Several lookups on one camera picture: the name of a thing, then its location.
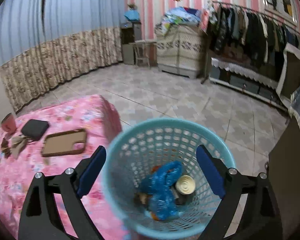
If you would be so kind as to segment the beige cloth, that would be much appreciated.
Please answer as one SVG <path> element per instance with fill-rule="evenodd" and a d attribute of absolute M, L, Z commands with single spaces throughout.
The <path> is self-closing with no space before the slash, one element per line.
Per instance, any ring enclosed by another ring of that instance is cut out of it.
<path fill-rule="evenodd" d="M 19 154 L 27 145 L 27 137 L 25 137 L 24 135 L 19 135 L 17 137 L 13 137 L 11 142 L 11 154 L 14 159 L 18 159 Z"/>

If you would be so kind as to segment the round tin can lid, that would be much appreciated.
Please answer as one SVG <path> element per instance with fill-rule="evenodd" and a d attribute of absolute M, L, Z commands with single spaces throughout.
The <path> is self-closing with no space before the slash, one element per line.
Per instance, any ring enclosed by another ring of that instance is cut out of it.
<path fill-rule="evenodd" d="M 189 175 L 182 175 L 175 184 L 176 190 L 182 195 L 191 195 L 196 190 L 196 182 Z"/>

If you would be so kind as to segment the blue plastic bag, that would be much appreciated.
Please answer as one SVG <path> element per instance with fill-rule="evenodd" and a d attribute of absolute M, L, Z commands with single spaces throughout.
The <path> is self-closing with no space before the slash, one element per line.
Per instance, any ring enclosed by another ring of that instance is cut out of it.
<path fill-rule="evenodd" d="M 182 175 L 182 164 L 172 161 L 160 166 L 141 181 L 139 191 L 150 196 L 149 210 L 156 220 L 163 221 L 178 213 L 171 187 Z"/>

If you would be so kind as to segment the orange snack bag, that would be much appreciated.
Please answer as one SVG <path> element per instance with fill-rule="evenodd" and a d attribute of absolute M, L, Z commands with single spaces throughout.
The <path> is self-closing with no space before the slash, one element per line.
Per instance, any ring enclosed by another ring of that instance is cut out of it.
<path fill-rule="evenodd" d="M 160 221 L 167 218 L 166 211 L 166 168 L 162 165 L 154 166 L 151 174 L 142 180 L 140 192 L 147 196 L 146 206 L 154 220 Z"/>

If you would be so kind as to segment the brown phone case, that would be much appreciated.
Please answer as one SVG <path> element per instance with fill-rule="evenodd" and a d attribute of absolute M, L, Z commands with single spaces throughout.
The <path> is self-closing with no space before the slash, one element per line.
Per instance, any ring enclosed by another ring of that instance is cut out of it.
<path fill-rule="evenodd" d="M 53 133 L 45 137 L 42 157 L 77 155 L 84 152 L 87 143 L 87 131 L 84 128 Z"/>

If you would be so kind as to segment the pink mug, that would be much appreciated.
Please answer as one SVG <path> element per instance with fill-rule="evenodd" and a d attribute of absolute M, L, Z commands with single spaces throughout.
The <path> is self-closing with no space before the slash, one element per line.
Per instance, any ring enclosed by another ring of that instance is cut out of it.
<path fill-rule="evenodd" d="M 9 135 L 13 135 L 16 130 L 15 118 L 12 113 L 7 114 L 1 121 L 2 129 Z"/>

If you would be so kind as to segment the light blue plastic basket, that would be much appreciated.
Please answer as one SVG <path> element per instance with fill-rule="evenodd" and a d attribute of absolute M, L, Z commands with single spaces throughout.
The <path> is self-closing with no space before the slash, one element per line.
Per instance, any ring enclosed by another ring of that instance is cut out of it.
<path fill-rule="evenodd" d="M 129 230 L 154 239 L 181 239 L 204 231 L 221 200 L 213 194 L 198 164 L 196 149 L 200 145 L 226 167 L 236 167 L 230 149 L 218 135 L 183 119 L 149 119 L 121 132 L 110 143 L 102 168 L 102 187 L 113 213 Z M 153 167 L 172 161 L 181 162 L 183 173 L 194 179 L 196 190 L 176 216 L 160 222 L 133 198 Z"/>

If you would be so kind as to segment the low tv bench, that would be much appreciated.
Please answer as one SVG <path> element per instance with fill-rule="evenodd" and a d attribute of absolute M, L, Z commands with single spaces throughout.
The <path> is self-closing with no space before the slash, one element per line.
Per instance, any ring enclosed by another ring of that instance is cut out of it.
<path fill-rule="evenodd" d="M 284 112 L 287 107 L 277 95 L 278 82 L 233 62 L 210 60 L 209 80 L 244 95 L 263 101 Z"/>

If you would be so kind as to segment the covered chest with cloth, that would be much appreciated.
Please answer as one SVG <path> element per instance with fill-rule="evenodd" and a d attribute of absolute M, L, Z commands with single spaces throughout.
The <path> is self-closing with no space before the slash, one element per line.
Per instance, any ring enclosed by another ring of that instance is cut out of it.
<path fill-rule="evenodd" d="M 166 33 L 156 27 L 157 64 L 162 72 L 191 79 L 206 74 L 206 38 L 196 24 L 173 24 Z"/>

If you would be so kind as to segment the clothes rack with clothes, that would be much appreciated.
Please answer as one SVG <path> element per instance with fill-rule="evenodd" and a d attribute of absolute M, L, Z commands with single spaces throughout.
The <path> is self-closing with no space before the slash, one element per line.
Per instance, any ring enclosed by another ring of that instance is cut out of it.
<path fill-rule="evenodd" d="M 201 29 L 210 37 L 210 50 L 256 68 L 279 68 L 289 43 L 300 50 L 300 35 L 283 22 L 243 7 L 209 2 L 202 11 Z"/>

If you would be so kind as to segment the small stool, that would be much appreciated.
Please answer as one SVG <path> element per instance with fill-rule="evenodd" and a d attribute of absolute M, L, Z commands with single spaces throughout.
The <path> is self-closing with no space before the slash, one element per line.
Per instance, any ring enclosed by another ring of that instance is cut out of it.
<path fill-rule="evenodd" d="M 130 43 L 134 51 L 134 63 L 136 66 L 157 66 L 157 41 L 137 40 Z"/>

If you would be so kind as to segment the water dispenser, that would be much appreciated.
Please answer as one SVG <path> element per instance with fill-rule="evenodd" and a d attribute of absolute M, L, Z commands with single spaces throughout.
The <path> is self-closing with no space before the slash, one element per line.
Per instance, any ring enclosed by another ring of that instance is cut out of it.
<path fill-rule="evenodd" d="M 124 64 L 135 64 L 133 44 L 142 39 L 141 22 L 126 22 L 120 26 L 122 58 Z"/>

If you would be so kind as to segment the pile of folded clothes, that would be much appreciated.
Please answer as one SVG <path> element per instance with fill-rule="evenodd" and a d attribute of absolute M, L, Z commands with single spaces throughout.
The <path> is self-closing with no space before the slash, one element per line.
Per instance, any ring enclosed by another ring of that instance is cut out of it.
<path fill-rule="evenodd" d="M 161 18 L 161 21 L 170 24 L 198 24 L 200 22 L 200 16 L 201 10 L 187 7 L 175 7 L 165 12 L 165 14 Z"/>

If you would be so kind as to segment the blue bag on dispenser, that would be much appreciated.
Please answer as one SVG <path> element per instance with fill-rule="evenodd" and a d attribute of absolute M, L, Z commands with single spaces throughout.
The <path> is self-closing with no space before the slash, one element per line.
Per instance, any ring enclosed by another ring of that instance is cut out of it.
<path fill-rule="evenodd" d="M 129 21 L 129 22 L 140 22 L 140 14 L 137 10 L 127 10 L 124 13 L 124 17 Z"/>

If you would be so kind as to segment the framed wall picture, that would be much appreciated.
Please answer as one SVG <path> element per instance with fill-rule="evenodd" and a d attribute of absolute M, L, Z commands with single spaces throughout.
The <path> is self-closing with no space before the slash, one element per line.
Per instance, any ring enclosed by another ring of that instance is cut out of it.
<path fill-rule="evenodd" d="M 279 16 L 292 26 L 297 26 L 295 3 L 293 0 L 264 0 L 265 10 Z"/>

